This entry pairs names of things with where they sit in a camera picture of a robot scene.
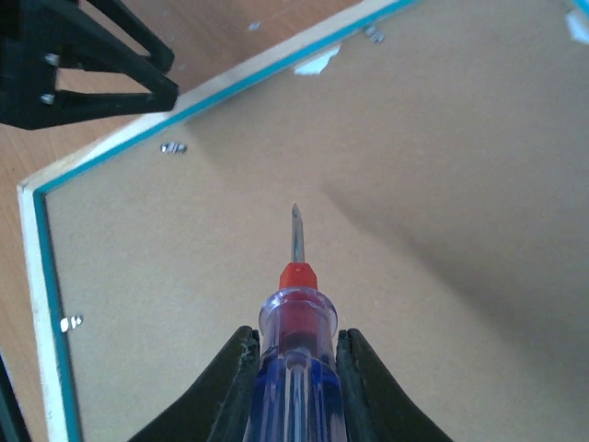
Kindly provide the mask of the red blue screwdriver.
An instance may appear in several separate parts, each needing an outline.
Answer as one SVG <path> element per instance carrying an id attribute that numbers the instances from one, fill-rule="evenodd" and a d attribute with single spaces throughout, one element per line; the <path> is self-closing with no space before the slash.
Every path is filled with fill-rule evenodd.
<path id="1" fill-rule="evenodd" d="M 336 309 L 306 262 L 303 218 L 294 206 L 291 260 L 259 314 L 260 368 L 245 440 L 346 440 L 333 345 L 337 325 Z"/>

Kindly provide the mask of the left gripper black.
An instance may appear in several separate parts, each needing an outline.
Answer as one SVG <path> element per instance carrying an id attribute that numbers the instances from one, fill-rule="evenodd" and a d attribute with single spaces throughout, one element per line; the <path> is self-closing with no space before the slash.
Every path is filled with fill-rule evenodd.
<path id="1" fill-rule="evenodd" d="M 113 116 L 170 111 L 179 87 L 167 78 L 175 55 L 122 1 L 77 1 L 102 13 L 147 51 L 114 52 L 113 60 L 89 53 L 56 54 L 53 15 L 58 1 L 1 3 L 1 123 L 20 129 L 58 126 L 59 120 L 97 120 Z M 145 92 L 82 93 L 55 90 L 56 69 L 123 74 Z"/>

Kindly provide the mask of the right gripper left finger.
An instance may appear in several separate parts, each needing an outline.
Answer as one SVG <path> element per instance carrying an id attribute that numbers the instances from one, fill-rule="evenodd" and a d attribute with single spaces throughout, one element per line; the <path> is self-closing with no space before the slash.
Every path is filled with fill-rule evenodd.
<path id="1" fill-rule="evenodd" d="M 259 362 L 259 333 L 239 327 L 192 385 L 132 440 L 241 441 Z"/>

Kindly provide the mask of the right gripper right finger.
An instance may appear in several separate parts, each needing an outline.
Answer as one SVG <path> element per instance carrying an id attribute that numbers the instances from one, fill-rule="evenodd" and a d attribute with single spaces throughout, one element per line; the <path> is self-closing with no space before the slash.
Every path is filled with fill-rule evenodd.
<path id="1" fill-rule="evenodd" d="M 357 329 L 338 335 L 337 374 L 350 441 L 448 441 Z"/>

